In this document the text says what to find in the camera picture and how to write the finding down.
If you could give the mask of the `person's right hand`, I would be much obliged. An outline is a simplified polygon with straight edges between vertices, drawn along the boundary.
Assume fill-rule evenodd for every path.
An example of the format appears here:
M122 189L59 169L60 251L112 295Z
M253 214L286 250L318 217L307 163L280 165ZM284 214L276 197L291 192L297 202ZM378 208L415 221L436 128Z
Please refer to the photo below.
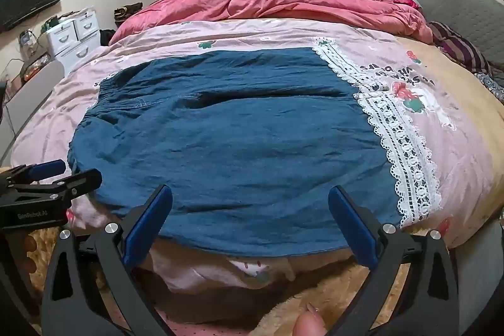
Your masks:
M319 311L311 304L306 304L293 327L293 336L325 336L327 330Z

